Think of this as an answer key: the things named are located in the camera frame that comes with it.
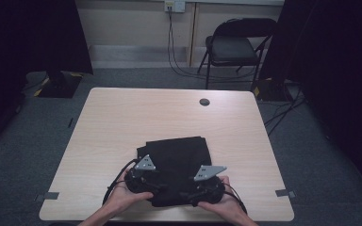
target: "black cloth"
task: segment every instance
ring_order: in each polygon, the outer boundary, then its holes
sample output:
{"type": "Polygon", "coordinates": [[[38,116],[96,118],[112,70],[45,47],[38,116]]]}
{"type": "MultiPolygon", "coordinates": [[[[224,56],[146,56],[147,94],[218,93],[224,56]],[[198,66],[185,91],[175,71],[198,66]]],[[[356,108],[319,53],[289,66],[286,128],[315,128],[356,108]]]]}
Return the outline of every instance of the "black cloth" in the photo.
{"type": "Polygon", "coordinates": [[[149,154],[159,173],[151,183],[167,187],[149,200],[154,207],[190,204],[181,194],[196,192],[193,177],[202,165],[211,166],[203,137],[185,137],[147,142],[137,149],[138,158],[149,154]]]}

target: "chair backrest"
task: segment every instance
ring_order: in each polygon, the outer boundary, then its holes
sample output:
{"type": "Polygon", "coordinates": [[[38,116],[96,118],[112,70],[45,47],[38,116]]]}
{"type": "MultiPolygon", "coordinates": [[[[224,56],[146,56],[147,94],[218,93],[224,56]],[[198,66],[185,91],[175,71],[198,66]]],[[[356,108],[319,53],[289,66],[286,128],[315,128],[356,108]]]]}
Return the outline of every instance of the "chair backrest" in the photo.
{"type": "Polygon", "coordinates": [[[276,26],[276,21],[269,18],[241,18],[231,19],[220,24],[213,36],[228,37],[268,37],[271,36],[276,26]]]}

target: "table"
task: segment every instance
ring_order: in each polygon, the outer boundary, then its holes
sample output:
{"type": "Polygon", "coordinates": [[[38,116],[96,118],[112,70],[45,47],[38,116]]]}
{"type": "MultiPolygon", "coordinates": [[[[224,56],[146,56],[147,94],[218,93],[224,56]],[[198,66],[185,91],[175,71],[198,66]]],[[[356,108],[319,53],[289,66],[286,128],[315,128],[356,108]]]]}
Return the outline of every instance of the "table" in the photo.
{"type": "MultiPolygon", "coordinates": [[[[228,175],[249,216],[257,221],[294,218],[253,93],[191,89],[95,88],[84,105],[45,200],[42,220],[83,220],[97,210],[121,168],[146,141],[205,137],[213,165],[228,175]],[[206,98],[210,105],[200,105],[206,98]]],[[[113,219],[222,221],[189,205],[155,208],[139,202],[113,219]]]]}

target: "chair seat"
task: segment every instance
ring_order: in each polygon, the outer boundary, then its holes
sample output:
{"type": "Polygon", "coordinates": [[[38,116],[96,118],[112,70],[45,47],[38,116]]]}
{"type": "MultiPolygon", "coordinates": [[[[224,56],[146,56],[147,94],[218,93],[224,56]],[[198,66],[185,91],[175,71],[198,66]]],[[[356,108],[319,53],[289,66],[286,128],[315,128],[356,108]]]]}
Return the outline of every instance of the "chair seat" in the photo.
{"type": "MultiPolygon", "coordinates": [[[[211,39],[212,36],[206,38],[206,46],[211,39]]],[[[249,66],[259,59],[248,39],[218,36],[213,41],[211,60],[215,66],[249,66]]]]}

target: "round black object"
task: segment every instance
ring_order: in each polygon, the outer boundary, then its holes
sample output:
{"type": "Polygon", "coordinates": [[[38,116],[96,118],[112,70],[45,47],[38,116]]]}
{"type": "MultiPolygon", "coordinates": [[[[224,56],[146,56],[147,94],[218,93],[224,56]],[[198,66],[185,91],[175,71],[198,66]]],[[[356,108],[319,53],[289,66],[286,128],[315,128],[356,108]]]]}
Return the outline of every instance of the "round black object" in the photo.
{"type": "Polygon", "coordinates": [[[210,101],[206,98],[201,99],[199,103],[204,106],[210,105],[210,101]]]}

